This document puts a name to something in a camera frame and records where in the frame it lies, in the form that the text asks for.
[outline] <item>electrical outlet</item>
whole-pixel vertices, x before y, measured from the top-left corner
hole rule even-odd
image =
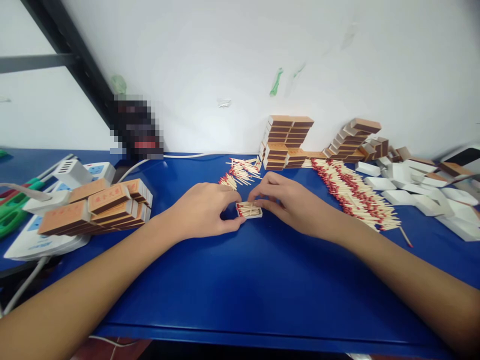
[[[92,166],[88,169],[88,172],[92,175],[100,174],[102,170],[104,169],[103,165],[100,166]]]
[[[35,221],[31,223],[31,225],[30,225],[30,227],[28,228],[27,231],[38,230],[38,228],[40,227],[40,224],[42,223],[42,219],[43,219],[42,216],[37,216]]]
[[[71,188],[69,188],[67,185],[65,185],[64,183],[61,183],[60,186],[58,187],[58,189],[56,191],[60,191],[60,190],[72,190]]]

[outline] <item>blue table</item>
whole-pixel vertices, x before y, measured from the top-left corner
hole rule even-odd
[[[216,183],[229,168],[228,158],[152,160],[127,180],[145,182],[154,195],[152,215],[159,214],[194,184]],[[289,169],[281,174],[339,207],[315,171]],[[239,186],[244,200],[252,188]],[[398,206],[397,212],[414,248],[407,247],[398,229],[384,233],[391,241],[480,288],[480,243],[464,242],[413,206]],[[234,207],[225,215],[233,218]],[[65,255],[48,281],[64,277],[131,233],[93,237],[85,247]],[[95,333],[322,352],[452,357],[442,341],[355,256],[297,233],[268,212],[261,219],[248,220],[238,232],[189,239],[173,247],[138,277]]]

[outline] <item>green tape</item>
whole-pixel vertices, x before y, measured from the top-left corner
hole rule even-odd
[[[271,91],[270,91],[271,97],[277,96],[277,92],[279,91],[280,77],[282,76],[283,73],[284,73],[284,70],[281,67],[279,67],[278,71],[276,72],[275,84],[273,84],[273,87],[271,88]]]

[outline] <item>white cable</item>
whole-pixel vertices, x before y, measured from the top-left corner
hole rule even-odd
[[[119,347],[119,348],[125,348],[125,347],[127,347],[127,346],[135,345],[136,343],[139,342],[138,340],[136,340],[136,341],[133,341],[133,342],[128,342],[128,343],[126,343],[126,344],[121,344],[121,343],[119,343],[119,342],[115,342],[115,341],[112,341],[112,340],[107,339],[107,338],[105,338],[105,337],[96,336],[96,335],[90,335],[89,338],[90,338],[90,339],[102,340],[102,341],[104,341],[104,342],[106,342],[106,343],[112,344],[112,345],[114,345],[114,346],[116,346],[116,347]]]
[[[35,277],[39,274],[40,270],[45,266],[45,264],[49,261],[50,256],[43,256],[38,260],[38,263],[31,272],[30,276],[26,278],[25,282],[20,286],[20,288],[17,290],[15,295],[11,298],[10,302],[7,304],[5,311],[3,312],[4,315],[7,315],[9,312],[11,312],[17,303],[17,301],[20,299],[22,294],[25,292],[25,290],[29,287],[29,285],[32,283],[32,281],[35,279]]]
[[[202,154],[196,154],[196,155],[185,155],[185,156],[178,156],[178,155],[163,155],[164,158],[168,159],[193,159],[193,158],[200,158],[204,157],[207,155],[256,155],[251,152],[232,152],[232,153],[225,153],[225,152],[207,152],[207,153],[202,153]],[[123,176],[120,178],[120,180],[117,181],[117,183],[121,183],[133,170],[138,168],[140,165],[143,163],[146,163],[149,159],[145,159],[142,161],[137,162],[135,165],[133,165],[131,168],[129,168]]]

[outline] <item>small object on table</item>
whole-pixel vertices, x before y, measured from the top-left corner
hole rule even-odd
[[[370,165],[361,161],[356,163],[355,171],[370,175],[372,177],[380,176],[380,168],[378,166]]]
[[[403,237],[405,238],[405,241],[406,241],[406,243],[408,244],[408,246],[411,247],[411,248],[413,248],[414,246],[413,246],[412,243],[410,242],[409,237],[407,236],[407,234],[405,233],[405,231],[402,229],[401,226],[399,226],[399,228],[400,228],[400,231],[401,231]]]
[[[246,219],[261,218],[263,215],[261,207],[257,207],[248,201],[238,202],[236,204],[236,212],[239,217]]]

